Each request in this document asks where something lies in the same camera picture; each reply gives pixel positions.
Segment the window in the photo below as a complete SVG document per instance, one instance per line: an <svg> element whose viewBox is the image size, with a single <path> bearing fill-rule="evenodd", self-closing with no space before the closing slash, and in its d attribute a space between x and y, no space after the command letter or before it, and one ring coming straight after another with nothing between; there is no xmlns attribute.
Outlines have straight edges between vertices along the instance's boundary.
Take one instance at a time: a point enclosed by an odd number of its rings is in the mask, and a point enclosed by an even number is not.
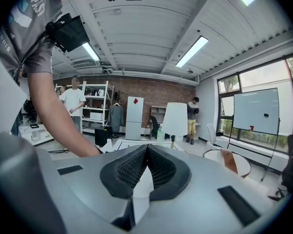
<svg viewBox="0 0 293 234"><path fill-rule="evenodd" d="M237 73L228 78L218 80L219 116L217 130L230 136L232 115L234 114L234 94L263 89L277 88L279 96L279 135L233 129L231 137L267 149L288 151L288 135L293 132L293 58Z"/></svg>

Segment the hair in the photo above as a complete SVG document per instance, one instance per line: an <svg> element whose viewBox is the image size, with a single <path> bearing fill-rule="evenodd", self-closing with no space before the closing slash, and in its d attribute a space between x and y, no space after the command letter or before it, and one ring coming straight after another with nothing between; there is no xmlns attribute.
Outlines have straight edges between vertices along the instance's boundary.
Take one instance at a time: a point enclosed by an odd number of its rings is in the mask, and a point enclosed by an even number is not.
<svg viewBox="0 0 293 234"><path fill-rule="evenodd" d="M72 80L73 80L74 78L76 78L76 79L78 79L78 81L80 81L80 76L73 76L73 77L72 77Z"/></svg>

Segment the white refrigerator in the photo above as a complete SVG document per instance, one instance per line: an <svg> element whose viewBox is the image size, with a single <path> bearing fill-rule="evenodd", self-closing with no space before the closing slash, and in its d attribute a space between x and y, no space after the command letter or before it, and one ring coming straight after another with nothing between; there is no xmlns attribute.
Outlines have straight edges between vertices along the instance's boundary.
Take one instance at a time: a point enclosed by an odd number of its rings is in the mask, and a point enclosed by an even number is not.
<svg viewBox="0 0 293 234"><path fill-rule="evenodd" d="M126 117L126 139L140 140L143 98L128 97Z"/></svg>

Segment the round table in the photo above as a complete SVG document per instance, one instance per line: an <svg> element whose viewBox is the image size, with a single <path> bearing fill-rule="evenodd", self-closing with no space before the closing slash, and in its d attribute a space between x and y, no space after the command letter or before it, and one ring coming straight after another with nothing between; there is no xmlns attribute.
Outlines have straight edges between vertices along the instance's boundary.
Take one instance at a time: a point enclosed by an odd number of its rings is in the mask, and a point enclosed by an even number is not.
<svg viewBox="0 0 293 234"><path fill-rule="evenodd" d="M246 158L242 157L241 155L235 153L232 154L236 164L236 168L238 170L238 175L245 178L251 172L251 164ZM221 150L209 150L203 154L203 157L225 165L224 157L221 153Z"/></svg>

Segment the black box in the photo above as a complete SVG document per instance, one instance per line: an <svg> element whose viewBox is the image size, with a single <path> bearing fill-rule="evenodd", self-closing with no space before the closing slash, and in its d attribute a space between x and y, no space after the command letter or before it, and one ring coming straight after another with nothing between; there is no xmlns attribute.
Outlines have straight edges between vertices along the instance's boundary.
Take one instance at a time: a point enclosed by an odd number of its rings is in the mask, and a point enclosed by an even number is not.
<svg viewBox="0 0 293 234"><path fill-rule="evenodd" d="M112 128L111 127L95 127L94 128L94 137L96 145L104 146L107 143L107 139L112 139Z"/></svg>

